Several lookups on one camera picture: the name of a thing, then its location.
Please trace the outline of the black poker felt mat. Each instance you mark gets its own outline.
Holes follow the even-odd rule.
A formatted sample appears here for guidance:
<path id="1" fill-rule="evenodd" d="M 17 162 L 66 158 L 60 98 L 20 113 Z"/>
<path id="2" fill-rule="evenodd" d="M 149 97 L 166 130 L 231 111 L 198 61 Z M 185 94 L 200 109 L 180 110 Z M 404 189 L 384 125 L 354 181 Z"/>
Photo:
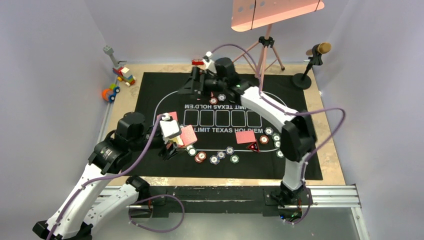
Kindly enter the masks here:
<path id="1" fill-rule="evenodd" d="M 147 127 L 153 124 L 154 116 L 176 112 L 181 125 L 193 127 L 197 150 L 210 157 L 232 147 L 239 161 L 232 163 L 226 157 L 218 164 L 211 164 L 208 159 L 197 163 L 186 152 L 163 160 L 159 150 L 151 146 L 131 173 L 145 177 L 280 181 L 285 172 L 285 159 L 277 156 L 272 140 L 266 144 L 259 143 L 258 152 L 250 150 L 247 143 L 239 144 L 236 140 L 236 133 L 240 131 L 252 131 L 259 138 L 271 124 L 256 112 L 227 101 L 211 104 L 209 99 L 196 100 L 189 95 L 178 94 L 188 78 L 188 73 L 146 72 L 140 84 L 135 111 L 145 116 Z"/>

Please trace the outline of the colourful toy block train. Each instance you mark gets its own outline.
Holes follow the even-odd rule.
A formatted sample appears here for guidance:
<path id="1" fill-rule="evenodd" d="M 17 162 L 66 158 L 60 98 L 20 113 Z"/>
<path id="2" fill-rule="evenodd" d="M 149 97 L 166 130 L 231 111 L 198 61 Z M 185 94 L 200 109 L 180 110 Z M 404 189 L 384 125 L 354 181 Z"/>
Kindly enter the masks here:
<path id="1" fill-rule="evenodd" d="M 117 76 L 117 80 L 119 82 L 124 82 L 128 87 L 134 85 L 137 79 L 134 77 L 129 68 L 118 63 L 114 56 L 113 48 L 109 45 L 106 45 L 102 50 L 110 58 L 113 64 L 112 71 Z"/>

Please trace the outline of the red playing card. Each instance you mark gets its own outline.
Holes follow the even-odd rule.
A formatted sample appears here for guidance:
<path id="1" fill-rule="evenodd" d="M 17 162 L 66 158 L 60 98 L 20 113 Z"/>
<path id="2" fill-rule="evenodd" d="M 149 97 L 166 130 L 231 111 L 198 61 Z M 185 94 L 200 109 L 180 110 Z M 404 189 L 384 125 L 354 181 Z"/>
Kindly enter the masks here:
<path id="1" fill-rule="evenodd" d="M 253 130 L 244 130 L 235 132 L 237 144 L 247 144 L 256 142 L 255 132 Z"/>
<path id="2" fill-rule="evenodd" d="M 169 121 L 173 121 L 173 120 L 178 121 L 178 115 L 176 111 L 168 112 L 167 114 L 169 115 L 169 118 L 168 118 Z"/>

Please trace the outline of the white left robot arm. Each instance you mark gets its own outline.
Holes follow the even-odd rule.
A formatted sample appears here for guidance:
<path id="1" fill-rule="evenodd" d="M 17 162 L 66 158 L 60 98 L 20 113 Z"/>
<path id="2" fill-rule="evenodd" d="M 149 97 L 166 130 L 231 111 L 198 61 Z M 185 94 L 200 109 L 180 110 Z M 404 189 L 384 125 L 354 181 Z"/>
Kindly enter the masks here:
<path id="1" fill-rule="evenodd" d="M 97 143 L 87 165 L 64 203 L 32 231 L 42 240 L 90 240 L 101 226 L 131 204 L 150 205 L 155 196 L 150 184 L 129 173 L 149 149 L 159 149 L 164 159 L 185 146 L 185 133 L 177 114 L 157 115 L 151 125 L 139 112 L 126 113 L 104 140 Z"/>

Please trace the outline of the gold microphone on stand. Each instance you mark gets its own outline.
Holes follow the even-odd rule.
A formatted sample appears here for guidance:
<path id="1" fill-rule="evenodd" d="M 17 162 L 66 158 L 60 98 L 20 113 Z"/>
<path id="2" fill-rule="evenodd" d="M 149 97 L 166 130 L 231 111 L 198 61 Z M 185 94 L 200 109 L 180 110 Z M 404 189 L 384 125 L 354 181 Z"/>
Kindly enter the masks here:
<path id="1" fill-rule="evenodd" d="M 323 64 L 322 55 L 327 54 L 331 49 L 332 45 L 329 42 L 322 42 L 307 50 L 305 54 L 308 56 L 309 62 L 306 69 L 304 73 L 296 73 L 292 76 L 292 85 L 300 90 L 309 89 L 312 85 L 312 79 L 308 76 L 309 71 L 313 66 L 321 66 Z"/>

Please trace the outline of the red playing card box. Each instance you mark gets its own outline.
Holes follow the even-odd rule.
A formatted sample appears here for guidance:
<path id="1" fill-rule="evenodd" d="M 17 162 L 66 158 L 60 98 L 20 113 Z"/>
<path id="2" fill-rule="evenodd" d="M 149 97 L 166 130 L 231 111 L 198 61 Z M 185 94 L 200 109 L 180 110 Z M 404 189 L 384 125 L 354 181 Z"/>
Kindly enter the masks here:
<path id="1" fill-rule="evenodd" d="M 176 144 L 179 148 L 184 148 L 198 141 L 196 133 L 192 125 L 184 126 L 181 134 L 176 137 Z"/>

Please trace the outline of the red triangular dealer button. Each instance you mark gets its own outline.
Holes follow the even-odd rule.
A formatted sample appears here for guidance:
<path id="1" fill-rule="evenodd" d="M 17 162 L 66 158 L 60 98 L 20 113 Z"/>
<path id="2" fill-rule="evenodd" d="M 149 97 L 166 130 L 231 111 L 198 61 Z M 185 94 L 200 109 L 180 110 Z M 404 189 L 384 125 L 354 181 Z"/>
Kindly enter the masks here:
<path id="1" fill-rule="evenodd" d="M 256 152 L 256 153 L 259 153 L 260 152 L 260 149 L 259 149 L 259 146 L 258 146 L 258 142 L 252 142 L 251 144 L 248 145 L 247 148 L 249 150 L 253 151 L 253 152 Z"/>

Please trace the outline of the pink music stand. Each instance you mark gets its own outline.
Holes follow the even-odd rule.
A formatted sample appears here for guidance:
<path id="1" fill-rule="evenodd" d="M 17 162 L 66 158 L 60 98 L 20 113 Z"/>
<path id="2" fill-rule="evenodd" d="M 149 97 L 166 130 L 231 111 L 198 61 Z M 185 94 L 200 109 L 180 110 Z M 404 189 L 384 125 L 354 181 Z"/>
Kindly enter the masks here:
<path id="1" fill-rule="evenodd" d="M 306 15 L 325 7 L 322 0 L 233 0 L 231 28 L 246 32 L 267 27 L 264 38 L 271 36 L 272 25 L 294 17 Z"/>

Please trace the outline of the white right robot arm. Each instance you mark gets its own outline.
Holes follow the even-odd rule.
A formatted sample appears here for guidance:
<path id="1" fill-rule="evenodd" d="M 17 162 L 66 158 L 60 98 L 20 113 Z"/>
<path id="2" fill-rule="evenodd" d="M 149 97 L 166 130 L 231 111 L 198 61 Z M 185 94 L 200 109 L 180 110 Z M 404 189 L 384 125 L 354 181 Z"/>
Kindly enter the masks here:
<path id="1" fill-rule="evenodd" d="M 205 56 L 202 62 L 204 68 L 193 66 L 178 93 L 195 99 L 209 97 L 213 92 L 223 93 L 228 101 L 257 113 L 272 124 L 281 138 L 279 150 L 285 157 L 280 193 L 273 199 L 280 205 L 295 203 L 306 188 L 306 163 L 313 156 L 317 141 L 312 118 L 263 93 L 260 80 L 241 78 L 230 58 L 212 60 Z"/>

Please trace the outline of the orange toy wheel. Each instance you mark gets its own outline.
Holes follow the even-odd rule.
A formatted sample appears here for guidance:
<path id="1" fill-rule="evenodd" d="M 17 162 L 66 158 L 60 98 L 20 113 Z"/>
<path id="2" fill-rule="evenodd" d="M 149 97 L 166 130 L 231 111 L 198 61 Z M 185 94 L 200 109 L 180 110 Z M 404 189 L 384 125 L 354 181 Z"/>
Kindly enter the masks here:
<path id="1" fill-rule="evenodd" d="M 108 103 L 112 103 L 115 101 L 117 94 L 120 92 L 120 87 L 114 83 L 112 83 L 109 88 L 105 88 L 101 96 Z"/>

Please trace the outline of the red toy block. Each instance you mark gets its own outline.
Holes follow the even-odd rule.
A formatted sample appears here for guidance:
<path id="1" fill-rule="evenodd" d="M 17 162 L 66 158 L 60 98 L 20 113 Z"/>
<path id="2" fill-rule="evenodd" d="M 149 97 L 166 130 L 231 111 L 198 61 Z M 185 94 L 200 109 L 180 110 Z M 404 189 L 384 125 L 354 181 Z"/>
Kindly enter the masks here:
<path id="1" fill-rule="evenodd" d="M 191 64 L 193 66 L 203 66 L 204 65 L 204 62 L 203 62 L 203 59 L 202 58 L 197 58 L 197 59 L 192 59 L 191 60 Z"/>

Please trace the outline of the red poker chip stack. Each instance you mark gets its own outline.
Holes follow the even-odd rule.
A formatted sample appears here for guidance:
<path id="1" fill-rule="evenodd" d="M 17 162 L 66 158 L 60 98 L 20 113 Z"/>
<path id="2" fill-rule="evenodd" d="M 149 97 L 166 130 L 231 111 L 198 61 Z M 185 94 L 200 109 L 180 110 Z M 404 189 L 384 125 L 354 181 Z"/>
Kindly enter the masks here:
<path id="1" fill-rule="evenodd" d="M 204 151 L 200 151 L 195 155 L 194 160 L 196 163 L 202 163 L 206 158 L 207 154 Z"/>

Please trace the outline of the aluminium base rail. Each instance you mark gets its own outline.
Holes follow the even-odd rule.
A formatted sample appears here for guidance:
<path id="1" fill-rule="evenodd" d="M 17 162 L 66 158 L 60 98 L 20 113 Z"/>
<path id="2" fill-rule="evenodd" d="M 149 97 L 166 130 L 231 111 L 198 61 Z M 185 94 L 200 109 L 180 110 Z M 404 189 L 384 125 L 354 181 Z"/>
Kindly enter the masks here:
<path id="1" fill-rule="evenodd" d="M 273 216 L 278 208 L 293 207 L 291 216 L 283 216 L 283 220 L 290 224 L 300 223 L 314 205 L 314 195 L 306 185 L 305 190 L 294 203 L 280 205 L 273 199 L 280 193 L 280 186 L 162 186 L 160 199 L 173 199 L 181 208 L 181 212 L 199 213 L 201 208 L 206 213 L 223 213 L 228 207 L 231 213 L 257 213 L 263 211 L 264 216 Z"/>

